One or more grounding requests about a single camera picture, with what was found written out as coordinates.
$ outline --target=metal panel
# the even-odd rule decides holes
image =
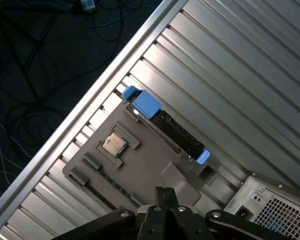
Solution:
[[[2,236],[38,239],[26,225],[58,234],[16,210],[31,192],[73,226],[110,211],[62,168],[119,103],[113,90],[129,85],[211,152],[218,177],[201,189],[200,213],[227,204],[248,171],[300,189],[300,0],[164,0],[2,196]]]
[[[45,226],[57,235],[64,234],[75,227],[34,193],[30,193],[21,206],[32,216],[40,219]]]
[[[250,176],[224,210],[236,214],[244,209],[248,221],[300,240],[300,192],[268,180]]]
[[[19,209],[10,217],[8,223],[28,239],[48,240],[53,238],[52,234]]]

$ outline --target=ventilation grille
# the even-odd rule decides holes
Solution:
[[[277,198],[269,200],[254,223],[294,240],[300,236],[300,211]]]

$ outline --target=metal frame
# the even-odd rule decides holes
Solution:
[[[0,198],[0,228],[187,0],[163,0]]]

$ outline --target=floor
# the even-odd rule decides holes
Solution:
[[[28,67],[27,81],[0,28],[1,196],[161,1],[95,0],[95,11],[83,15],[73,13],[82,12],[79,2],[68,11],[73,0],[53,5],[34,0],[0,2],[36,11],[4,10],[36,39],[42,39],[49,21],[54,22],[28,66],[35,44],[0,18],[22,65]],[[43,7],[62,13],[39,12]]]

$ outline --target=blue cable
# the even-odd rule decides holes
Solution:
[[[0,127],[1,127],[5,132],[7,132],[7,130],[6,130],[5,127],[1,124],[1,122],[0,122]],[[27,155],[29,158],[32,159],[32,156],[30,156],[30,155],[27,153],[27,151],[21,146],[21,144],[20,144],[17,140],[15,140],[12,136],[11,136],[10,138],[11,138],[12,141],[14,141],[14,142],[20,147],[20,149],[25,153],[25,155]]]
[[[137,10],[137,9],[140,9],[140,8],[148,8],[148,9],[155,10],[155,8],[154,8],[153,6],[150,6],[150,5],[141,5],[141,6],[137,7],[137,8],[132,9],[132,10],[126,12],[125,14],[123,14],[122,18],[128,16],[128,15],[131,14],[133,11],[135,11],[135,10]],[[104,27],[104,26],[113,24],[113,23],[115,23],[115,22],[117,22],[117,21],[120,21],[120,19],[121,19],[121,17],[119,17],[119,18],[117,18],[117,19],[115,19],[115,20],[112,20],[112,21],[110,21],[110,22],[104,23],[104,24],[98,24],[98,25],[93,25],[93,26],[91,25],[91,27],[92,27],[92,28],[101,28],[101,27]]]
[[[52,3],[52,2],[48,2],[48,1],[29,2],[29,5],[40,5],[40,4],[51,5],[51,6],[54,6],[54,7],[56,7],[56,8],[59,8],[59,9],[65,11],[66,13],[68,13],[68,11],[65,10],[62,6],[59,6],[59,5],[54,4],[54,3]]]
[[[52,3],[52,2],[38,1],[38,2],[31,2],[31,3],[29,3],[29,5],[40,5],[40,4],[51,5],[51,6],[54,6],[54,7],[56,7],[56,8],[59,8],[59,9],[65,11],[66,13],[69,13],[69,12],[68,12],[66,9],[64,9],[63,7],[61,7],[61,6],[57,5],[57,4],[54,4],[54,3]],[[135,10],[142,9],[142,8],[152,9],[152,10],[155,10],[155,9],[156,9],[155,7],[150,6],[150,5],[141,5],[141,6],[139,6],[139,7],[136,7],[136,8],[134,8],[134,9],[132,9],[132,10],[126,12],[126,13],[122,16],[122,18],[128,16],[129,14],[131,14],[132,12],[134,12]],[[113,23],[115,23],[115,22],[117,22],[117,21],[120,21],[120,19],[121,19],[121,17],[119,17],[119,18],[117,18],[117,19],[115,19],[115,20],[112,20],[112,21],[110,21],[110,22],[104,23],[104,24],[99,24],[99,25],[94,25],[94,26],[90,25],[90,27],[91,27],[91,28],[101,28],[101,27],[104,27],[104,26],[113,24]]]

